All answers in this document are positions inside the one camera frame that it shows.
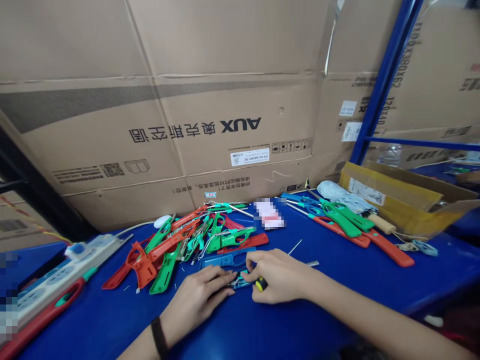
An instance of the hand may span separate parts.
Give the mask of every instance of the hand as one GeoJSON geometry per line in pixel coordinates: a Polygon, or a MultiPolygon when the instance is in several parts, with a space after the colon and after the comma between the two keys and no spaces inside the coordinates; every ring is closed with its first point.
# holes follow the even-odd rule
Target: hand
{"type": "Polygon", "coordinates": [[[232,288],[224,287],[236,276],[236,272],[210,265],[185,278],[160,315],[169,349],[208,319],[226,297],[235,294],[232,288]]]}
{"type": "Polygon", "coordinates": [[[246,267],[249,274],[242,273],[246,281],[252,283],[261,276],[268,283],[262,292],[253,285],[251,298],[256,303],[277,304],[306,298],[309,279],[321,274],[279,249],[248,252],[246,267]]]}

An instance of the yellow cardboard box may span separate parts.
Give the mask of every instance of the yellow cardboard box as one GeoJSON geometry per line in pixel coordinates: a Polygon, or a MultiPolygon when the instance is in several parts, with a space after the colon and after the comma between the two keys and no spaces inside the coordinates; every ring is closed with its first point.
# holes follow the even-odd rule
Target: yellow cardboard box
{"type": "Polygon", "coordinates": [[[376,206],[399,231],[429,239],[480,207],[476,192],[372,161],[348,162],[339,184],[376,206]]]}

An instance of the paper label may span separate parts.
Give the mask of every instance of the paper label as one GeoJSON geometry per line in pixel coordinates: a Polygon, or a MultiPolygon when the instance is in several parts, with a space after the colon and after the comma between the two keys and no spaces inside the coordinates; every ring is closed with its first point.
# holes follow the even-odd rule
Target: paper label
{"type": "Polygon", "coordinates": [[[231,165],[240,166],[255,163],[263,163],[270,160],[270,148],[232,152],[230,154],[231,165]]]}
{"type": "Polygon", "coordinates": [[[362,122],[347,122],[345,131],[341,137],[342,142],[357,141],[359,137],[360,129],[362,128],[362,122]]]}
{"type": "Polygon", "coordinates": [[[353,116],[355,113],[355,108],[357,107],[356,101],[343,101],[340,109],[340,116],[353,116]]]}
{"type": "Polygon", "coordinates": [[[372,189],[366,185],[363,185],[361,182],[350,179],[348,184],[348,191],[352,194],[357,194],[359,197],[368,200],[371,203],[383,206],[385,204],[385,194],[382,192],[372,189]]]}

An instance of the white mouse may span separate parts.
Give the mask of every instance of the white mouse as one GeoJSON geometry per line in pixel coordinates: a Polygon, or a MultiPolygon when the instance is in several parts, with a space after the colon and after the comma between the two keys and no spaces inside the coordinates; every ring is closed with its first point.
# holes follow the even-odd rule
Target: white mouse
{"type": "Polygon", "coordinates": [[[162,226],[167,222],[170,221],[172,217],[170,215],[164,215],[162,217],[159,217],[155,222],[153,223],[153,227],[155,229],[161,229],[162,226]]]}

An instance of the wrist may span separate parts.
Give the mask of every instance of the wrist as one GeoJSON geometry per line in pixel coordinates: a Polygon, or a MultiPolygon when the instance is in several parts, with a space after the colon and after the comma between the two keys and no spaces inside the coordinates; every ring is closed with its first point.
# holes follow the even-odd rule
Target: wrist
{"type": "Polygon", "coordinates": [[[329,291],[330,281],[324,273],[309,267],[301,282],[301,299],[322,306],[323,294],[329,291]]]}
{"type": "Polygon", "coordinates": [[[170,350],[184,337],[184,335],[181,334],[180,329],[178,329],[173,319],[171,319],[168,314],[165,314],[165,311],[162,312],[159,318],[163,336],[165,337],[166,347],[170,350]]]}

